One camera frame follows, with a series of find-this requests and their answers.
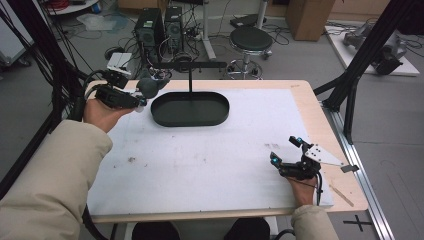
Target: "person's left hand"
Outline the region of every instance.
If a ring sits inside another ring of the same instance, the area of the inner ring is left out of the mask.
[[[89,99],[84,109],[84,122],[93,124],[105,133],[108,133],[123,115],[134,109],[113,109],[103,104],[98,99]]]

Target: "round black stool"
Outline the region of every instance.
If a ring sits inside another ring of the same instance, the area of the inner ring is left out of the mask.
[[[262,79],[262,68],[250,60],[250,55],[264,55],[271,48],[272,37],[256,27],[239,27],[230,34],[230,45],[243,54],[243,59],[231,61],[227,67],[227,75],[231,79],[253,77]]]

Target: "hand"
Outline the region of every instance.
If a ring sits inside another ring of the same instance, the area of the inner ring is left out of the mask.
[[[93,124],[108,133],[123,115],[134,109],[113,109],[98,99],[89,99],[84,109],[84,122]]]
[[[314,192],[317,185],[317,178],[305,179],[299,181],[295,178],[286,178],[293,190],[294,198],[296,199],[296,206],[314,204]]]

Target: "brown box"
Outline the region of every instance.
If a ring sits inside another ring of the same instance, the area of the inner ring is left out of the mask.
[[[143,8],[160,8],[164,13],[168,0],[118,0],[119,8],[123,9],[143,9]]]
[[[291,0],[286,22],[294,40],[318,41],[335,0]]]

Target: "dark pants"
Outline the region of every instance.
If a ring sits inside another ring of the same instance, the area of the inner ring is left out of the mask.
[[[269,231],[263,218],[240,218],[224,240],[269,240]],[[146,222],[135,225],[132,240],[180,240],[180,237],[170,222]]]

